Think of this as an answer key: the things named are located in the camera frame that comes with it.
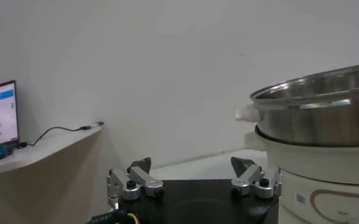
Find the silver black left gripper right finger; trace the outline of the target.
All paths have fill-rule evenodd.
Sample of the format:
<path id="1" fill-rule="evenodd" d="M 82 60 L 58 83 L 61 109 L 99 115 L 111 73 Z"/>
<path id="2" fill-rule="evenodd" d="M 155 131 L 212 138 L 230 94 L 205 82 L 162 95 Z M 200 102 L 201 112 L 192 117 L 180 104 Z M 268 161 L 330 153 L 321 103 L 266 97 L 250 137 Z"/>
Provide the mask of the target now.
<path id="1" fill-rule="evenodd" d="M 231 180 L 232 194 L 236 198 L 251 192 L 260 199 L 271 199 L 282 194 L 282 174 L 279 168 L 271 166 L 264 170 L 251 159 L 231 157 L 236 178 Z"/>

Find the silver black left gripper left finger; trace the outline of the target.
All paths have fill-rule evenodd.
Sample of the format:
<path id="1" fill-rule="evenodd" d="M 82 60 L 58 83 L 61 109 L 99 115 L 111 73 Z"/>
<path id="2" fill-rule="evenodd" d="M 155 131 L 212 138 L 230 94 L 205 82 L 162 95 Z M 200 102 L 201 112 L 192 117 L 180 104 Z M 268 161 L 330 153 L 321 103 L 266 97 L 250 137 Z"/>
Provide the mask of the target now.
<path id="1" fill-rule="evenodd" d="M 112 210 L 119 208 L 120 201 L 133 202 L 143 194 L 147 198 L 161 199 L 165 194 L 162 180 L 150 176 L 151 157 L 134 161 L 126 169 L 111 169 L 106 176 L 107 200 Z"/>

